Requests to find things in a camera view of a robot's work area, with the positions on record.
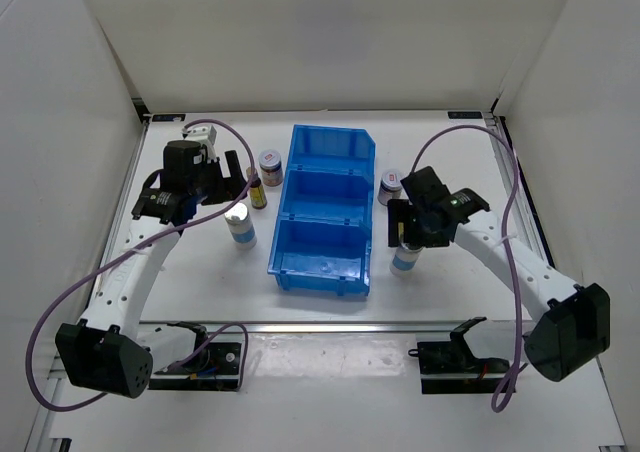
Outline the silver-cap shaker bottle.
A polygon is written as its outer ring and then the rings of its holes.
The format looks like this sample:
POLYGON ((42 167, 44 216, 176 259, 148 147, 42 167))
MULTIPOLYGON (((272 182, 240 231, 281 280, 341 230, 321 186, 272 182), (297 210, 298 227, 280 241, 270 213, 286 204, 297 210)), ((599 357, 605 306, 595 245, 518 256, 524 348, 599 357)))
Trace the silver-cap shaker bottle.
POLYGON ((413 247, 410 244, 401 243, 396 248, 389 265, 391 273, 396 276, 410 273, 414 269, 422 250, 422 247, 413 247))
POLYGON ((226 211, 224 220, 237 248, 246 250, 256 245, 255 229, 249 209, 244 203, 237 203, 226 211))

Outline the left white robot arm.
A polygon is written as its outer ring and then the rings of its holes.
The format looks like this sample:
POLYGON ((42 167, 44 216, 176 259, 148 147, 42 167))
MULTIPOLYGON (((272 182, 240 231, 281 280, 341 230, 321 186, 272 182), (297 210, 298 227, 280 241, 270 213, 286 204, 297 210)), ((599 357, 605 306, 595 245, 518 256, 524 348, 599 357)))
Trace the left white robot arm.
POLYGON ((108 271, 75 324, 62 324, 55 344, 76 387, 138 397, 164 369, 197 373, 209 366, 203 326, 176 322, 142 335, 139 322, 165 259, 198 207, 236 199, 246 186, 235 151, 225 152, 230 174, 207 140, 174 140, 163 166, 143 182, 132 209, 127 258, 108 271))

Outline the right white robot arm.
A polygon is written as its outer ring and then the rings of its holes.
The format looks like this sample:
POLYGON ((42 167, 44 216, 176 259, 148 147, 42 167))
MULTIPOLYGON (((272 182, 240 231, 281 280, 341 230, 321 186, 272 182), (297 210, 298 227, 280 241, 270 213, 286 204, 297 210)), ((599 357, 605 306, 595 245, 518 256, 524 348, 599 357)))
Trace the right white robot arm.
POLYGON ((400 184, 405 198, 387 203, 389 246, 455 244, 482 262, 534 321, 524 352, 542 376, 560 382, 609 348, 611 301, 600 285, 578 284, 507 238, 486 200, 469 188, 451 192, 432 167, 400 184))

